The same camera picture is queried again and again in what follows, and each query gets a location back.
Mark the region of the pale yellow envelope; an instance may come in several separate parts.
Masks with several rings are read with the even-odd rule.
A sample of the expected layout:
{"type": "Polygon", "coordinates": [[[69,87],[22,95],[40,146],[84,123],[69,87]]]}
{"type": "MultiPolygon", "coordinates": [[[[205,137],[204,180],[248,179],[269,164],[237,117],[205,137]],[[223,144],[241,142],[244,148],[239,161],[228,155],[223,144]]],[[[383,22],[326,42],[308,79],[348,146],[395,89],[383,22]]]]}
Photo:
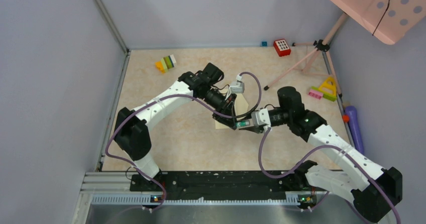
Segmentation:
{"type": "MultiPolygon", "coordinates": [[[[242,93],[237,93],[237,97],[235,100],[235,106],[234,106],[234,112],[235,115],[241,115],[246,113],[249,110],[249,104],[247,100],[245,99],[244,95],[242,93]]],[[[218,121],[215,121],[215,129],[221,130],[221,129],[230,129],[230,127],[227,127],[224,124],[219,123],[218,121]]]]}

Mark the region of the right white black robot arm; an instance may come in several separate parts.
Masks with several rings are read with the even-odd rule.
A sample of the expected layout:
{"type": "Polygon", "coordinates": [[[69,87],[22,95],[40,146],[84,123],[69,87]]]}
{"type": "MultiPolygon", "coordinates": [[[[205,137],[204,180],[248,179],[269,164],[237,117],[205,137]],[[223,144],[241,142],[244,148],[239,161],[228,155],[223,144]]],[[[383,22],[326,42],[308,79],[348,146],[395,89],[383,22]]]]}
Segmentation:
{"type": "Polygon", "coordinates": [[[393,212],[396,223],[401,223],[395,207],[402,200],[402,174],[394,167],[385,169],[347,143],[324,118],[304,107],[294,87],[280,88],[277,96],[279,107],[256,110],[244,118],[247,126],[237,124],[240,130],[263,134],[258,153],[261,171],[273,179],[300,171],[294,177],[299,189],[313,186],[337,195],[369,222],[379,223],[393,212]],[[272,128],[281,125],[314,148],[289,171],[272,175],[263,167],[262,150],[272,128]]]}

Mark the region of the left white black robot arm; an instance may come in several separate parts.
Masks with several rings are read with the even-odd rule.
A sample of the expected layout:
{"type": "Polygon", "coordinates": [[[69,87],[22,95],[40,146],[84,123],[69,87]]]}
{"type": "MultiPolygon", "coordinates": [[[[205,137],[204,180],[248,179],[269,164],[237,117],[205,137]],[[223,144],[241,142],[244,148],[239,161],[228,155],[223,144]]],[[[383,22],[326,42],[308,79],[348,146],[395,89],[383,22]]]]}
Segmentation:
{"type": "Polygon", "coordinates": [[[129,156],[133,165],[144,175],[142,184],[148,190],[156,190],[161,184],[160,168],[150,154],[152,147],[149,131],[178,107],[199,99],[212,108],[213,118],[235,129],[235,93],[222,94],[214,85],[222,80],[224,73],[215,65],[207,66],[196,73],[183,73],[168,89],[149,102],[128,109],[121,109],[117,115],[114,141],[129,156]]]}

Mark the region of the white glue stick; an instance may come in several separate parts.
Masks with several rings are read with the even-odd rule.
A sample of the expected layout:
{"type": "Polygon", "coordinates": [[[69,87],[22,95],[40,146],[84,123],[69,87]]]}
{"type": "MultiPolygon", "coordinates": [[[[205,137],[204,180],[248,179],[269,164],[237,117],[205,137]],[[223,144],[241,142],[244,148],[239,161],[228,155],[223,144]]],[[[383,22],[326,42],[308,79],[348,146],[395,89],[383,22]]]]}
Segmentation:
{"type": "Polygon", "coordinates": [[[250,120],[236,122],[236,128],[237,129],[247,128],[247,127],[250,127],[250,126],[251,126],[250,120]]]}

